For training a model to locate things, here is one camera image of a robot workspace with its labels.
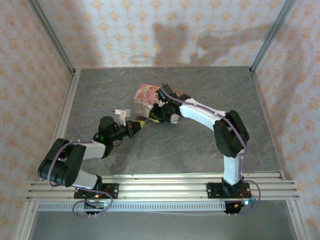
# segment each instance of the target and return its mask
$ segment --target gray floor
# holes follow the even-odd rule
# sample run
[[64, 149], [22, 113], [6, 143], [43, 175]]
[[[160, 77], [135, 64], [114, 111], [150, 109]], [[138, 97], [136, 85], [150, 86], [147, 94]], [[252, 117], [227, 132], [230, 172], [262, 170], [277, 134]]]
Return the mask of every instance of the gray floor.
[[97, 219], [37, 212], [30, 240], [295, 240], [286, 201], [262, 201], [249, 214], [106, 212]]
[[[79, 139], [78, 120], [91, 108], [132, 109], [133, 98], [143, 83], [167, 83], [211, 108], [236, 110], [250, 135], [243, 171], [281, 170], [254, 82], [245, 66], [84, 69], [70, 113], [67, 139]], [[100, 118], [106, 115], [114, 116], [100, 111], [85, 117], [82, 132], [91, 138], [98, 131]], [[185, 118], [178, 124], [147, 121], [133, 139], [125, 139], [110, 156], [87, 160], [82, 167], [104, 176], [217, 173], [223, 171], [224, 164], [214, 134]]]

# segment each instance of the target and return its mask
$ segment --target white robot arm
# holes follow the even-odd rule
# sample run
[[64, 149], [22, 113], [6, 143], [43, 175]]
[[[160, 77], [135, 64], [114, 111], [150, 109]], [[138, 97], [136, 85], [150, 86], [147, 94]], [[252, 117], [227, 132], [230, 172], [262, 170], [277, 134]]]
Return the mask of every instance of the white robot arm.
[[102, 178], [81, 170], [82, 161], [106, 158], [114, 148], [114, 141], [133, 138], [144, 124], [144, 121], [128, 120], [118, 125], [111, 116], [104, 116], [92, 141], [70, 142], [58, 138], [40, 164], [38, 176], [64, 187], [103, 191]]
[[242, 158], [249, 140], [249, 134], [239, 114], [234, 110], [225, 112], [207, 107], [185, 94], [178, 97], [167, 84], [156, 93], [159, 100], [165, 104], [159, 106], [155, 103], [149, 119], [170, 123], [171, 116], [177, 114], [211, 129], [216, 146], [223, 155], [223, 187], [227, 193], [236, 192], [243, 181]]

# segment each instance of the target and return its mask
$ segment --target floral wallpaper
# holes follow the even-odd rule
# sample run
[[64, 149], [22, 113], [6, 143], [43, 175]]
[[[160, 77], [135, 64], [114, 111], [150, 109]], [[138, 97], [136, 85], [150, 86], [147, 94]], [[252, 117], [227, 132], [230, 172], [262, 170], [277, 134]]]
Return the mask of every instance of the floral wallpaper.
[[320, 239], [320, 7], [298, 0], [257, 71], [278, 157]]
[[40, 0], [75, 68], [250, 66], [285, 0]]
[[27, 1], [1, 1], [0, 25], [0, 239], [10, 240], [70, 75]]

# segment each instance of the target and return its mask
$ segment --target white bracket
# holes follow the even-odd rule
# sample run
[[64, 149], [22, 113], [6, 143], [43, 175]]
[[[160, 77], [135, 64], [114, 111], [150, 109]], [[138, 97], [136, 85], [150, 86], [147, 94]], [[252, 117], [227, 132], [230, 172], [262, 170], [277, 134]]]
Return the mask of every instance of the white bracket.
[[126, 109], [126, 110], [116, 109], [114, 113], [119, 115], [119, 123], [123, 126], [126, 126], [126, 118], [130, 118], [131, 110], [130, 109]]

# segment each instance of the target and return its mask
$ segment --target black mounting plate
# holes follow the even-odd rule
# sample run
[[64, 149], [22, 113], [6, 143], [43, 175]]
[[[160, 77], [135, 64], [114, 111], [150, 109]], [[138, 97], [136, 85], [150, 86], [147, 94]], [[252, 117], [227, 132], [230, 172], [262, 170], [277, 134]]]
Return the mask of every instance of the black mounting plate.
[[[119, 184], [118, 183], [102, 183], [102, 191], [109, 193], [113, 199], [118, 199]], [[74, 199], [86, 199], [86, 200], [100, 200], [100, 199], [110, 199], [106, 195], [101, 195], [101, 197], [95, 197], [96, 193], [91, 191], [85, 191], [82, 189], [76, 189], [74, 191]]]
[[206, 193], [208, 199], [249, 199], [252, 197], [250, 185], [247, 182], [243, 182], [239, 190], [232, 194], [223, 191], [221, 182], [208, 182], [206, 184]]

